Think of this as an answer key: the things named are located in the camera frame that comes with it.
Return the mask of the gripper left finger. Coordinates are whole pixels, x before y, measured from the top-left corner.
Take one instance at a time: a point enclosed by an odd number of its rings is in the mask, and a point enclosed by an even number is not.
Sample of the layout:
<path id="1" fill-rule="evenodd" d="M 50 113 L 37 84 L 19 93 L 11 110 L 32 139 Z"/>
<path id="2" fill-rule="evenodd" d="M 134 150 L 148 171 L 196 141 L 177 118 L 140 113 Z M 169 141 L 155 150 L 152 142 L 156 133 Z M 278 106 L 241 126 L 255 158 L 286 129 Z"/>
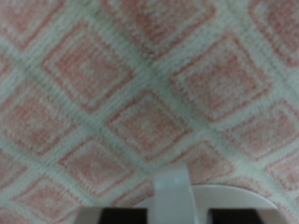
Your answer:
<path id="1" fill-rule="evenodd" d="M 148 224 L 146 208 L 104 208 L 100 224 Z"/>

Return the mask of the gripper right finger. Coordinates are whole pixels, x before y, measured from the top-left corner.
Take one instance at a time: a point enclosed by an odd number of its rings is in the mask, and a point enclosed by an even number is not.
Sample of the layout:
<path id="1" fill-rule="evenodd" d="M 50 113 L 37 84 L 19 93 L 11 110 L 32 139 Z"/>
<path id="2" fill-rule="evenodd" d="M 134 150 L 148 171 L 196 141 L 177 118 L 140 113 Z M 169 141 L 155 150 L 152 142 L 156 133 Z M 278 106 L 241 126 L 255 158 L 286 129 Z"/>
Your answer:
<path id="1" fill-rule="evenodd" d="M 261 224 L 253 209 L 209 209 L 207 224 Z"/>

